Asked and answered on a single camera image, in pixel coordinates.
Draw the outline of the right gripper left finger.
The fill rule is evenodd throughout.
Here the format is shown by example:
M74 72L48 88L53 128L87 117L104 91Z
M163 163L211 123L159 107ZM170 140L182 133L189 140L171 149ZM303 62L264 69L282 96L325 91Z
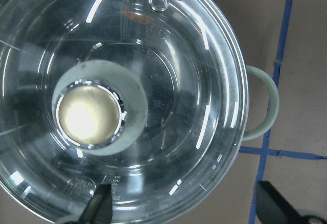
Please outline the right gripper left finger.
M77 223L111 223L113 217L111 184L100 184Z

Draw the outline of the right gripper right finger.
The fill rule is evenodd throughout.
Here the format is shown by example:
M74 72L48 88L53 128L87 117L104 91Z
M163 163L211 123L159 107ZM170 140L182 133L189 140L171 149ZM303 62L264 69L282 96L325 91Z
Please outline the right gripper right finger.
M326 223L316 215L300 215L269 181L257 183L255 199L255 212L263 224Z

